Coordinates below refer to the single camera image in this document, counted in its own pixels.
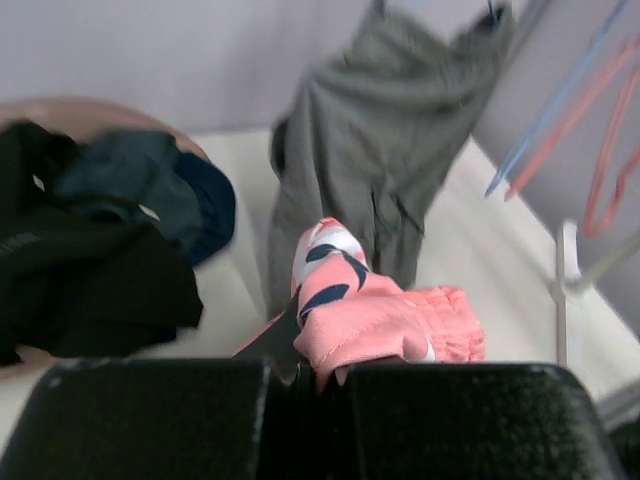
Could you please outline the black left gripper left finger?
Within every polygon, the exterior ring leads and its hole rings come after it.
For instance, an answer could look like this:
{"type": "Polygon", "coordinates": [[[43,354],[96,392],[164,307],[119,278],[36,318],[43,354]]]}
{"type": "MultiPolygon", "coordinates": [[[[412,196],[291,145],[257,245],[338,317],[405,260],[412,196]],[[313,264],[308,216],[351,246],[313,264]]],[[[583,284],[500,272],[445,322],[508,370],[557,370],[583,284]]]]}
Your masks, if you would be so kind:
{"type": "Polygon", "coordinates": [[[231,359],[62,362],[37,382],[5,479],[309,479],[298,304],[231,359]]]}

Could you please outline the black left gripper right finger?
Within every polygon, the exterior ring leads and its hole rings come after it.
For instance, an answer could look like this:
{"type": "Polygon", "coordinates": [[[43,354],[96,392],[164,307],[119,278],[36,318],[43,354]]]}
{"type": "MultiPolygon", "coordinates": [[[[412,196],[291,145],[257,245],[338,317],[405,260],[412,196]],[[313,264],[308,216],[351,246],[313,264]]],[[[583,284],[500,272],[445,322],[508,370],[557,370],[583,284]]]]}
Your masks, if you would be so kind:
{"type": "Polygon", "coordinates": [[[332,479],[626,475],[589,394],[550,364],[361,364],[322,407],[332,479]]]}

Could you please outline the pink patterned shorts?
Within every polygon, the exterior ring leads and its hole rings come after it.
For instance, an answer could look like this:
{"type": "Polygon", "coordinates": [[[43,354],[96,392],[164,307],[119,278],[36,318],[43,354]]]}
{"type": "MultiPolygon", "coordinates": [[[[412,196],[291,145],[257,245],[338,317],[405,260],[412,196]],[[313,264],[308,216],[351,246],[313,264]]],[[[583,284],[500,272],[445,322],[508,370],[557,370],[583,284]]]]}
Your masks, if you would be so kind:
{"type": "Polygon", "coordinates": [[[325,218],[299,240],[288,305],[236,356],[269,358],[286,378],[306,363],[322,389],[368,361],[480,362],[485,334],[462,289],[402,289],[369,268],[346,227],[325,218]]]}

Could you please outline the black shorts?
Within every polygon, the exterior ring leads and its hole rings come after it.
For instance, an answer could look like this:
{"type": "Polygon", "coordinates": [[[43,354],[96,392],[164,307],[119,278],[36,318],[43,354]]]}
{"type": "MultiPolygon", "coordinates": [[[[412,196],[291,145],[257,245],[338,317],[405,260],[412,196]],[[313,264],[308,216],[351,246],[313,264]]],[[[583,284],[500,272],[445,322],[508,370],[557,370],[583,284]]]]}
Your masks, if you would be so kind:
{"type": "Polygon", "coordinates": [[[93,219],[54,197],[75,142],[31,123],[1,133],[1,364],[21,346],[125,357],[198,328],[193,270],[149,223],[93,219]]]}

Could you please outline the navy blue shorts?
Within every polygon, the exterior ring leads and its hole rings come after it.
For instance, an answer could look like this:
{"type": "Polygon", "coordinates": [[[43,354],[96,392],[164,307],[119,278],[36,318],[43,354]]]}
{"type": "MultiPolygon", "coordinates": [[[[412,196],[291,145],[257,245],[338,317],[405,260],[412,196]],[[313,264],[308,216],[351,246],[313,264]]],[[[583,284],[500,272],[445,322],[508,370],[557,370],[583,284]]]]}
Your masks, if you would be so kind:
{"type": "Polygon", "coordinates": [[[168,133],[111,130],[80,147],[54,194],[84,216],[150,223],[192,267],[232,240],[236,197],[229,179],[168,133]]]}

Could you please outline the grey shorts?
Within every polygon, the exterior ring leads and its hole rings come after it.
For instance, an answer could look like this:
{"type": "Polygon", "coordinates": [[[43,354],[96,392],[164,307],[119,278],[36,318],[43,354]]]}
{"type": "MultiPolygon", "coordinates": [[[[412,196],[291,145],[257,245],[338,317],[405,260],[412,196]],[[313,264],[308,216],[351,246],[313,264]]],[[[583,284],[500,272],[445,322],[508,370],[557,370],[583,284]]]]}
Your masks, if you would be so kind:
{"type": "Polygon", "coordinates": [[[445,42],[375,1],[351,44],[303,78],[272,136],[270,315],[288,302],[299,237],[324,217],[351,231],[376,273],[414,283],[425,216],[497,84],[514,30],[501,2],[445,42]]]}

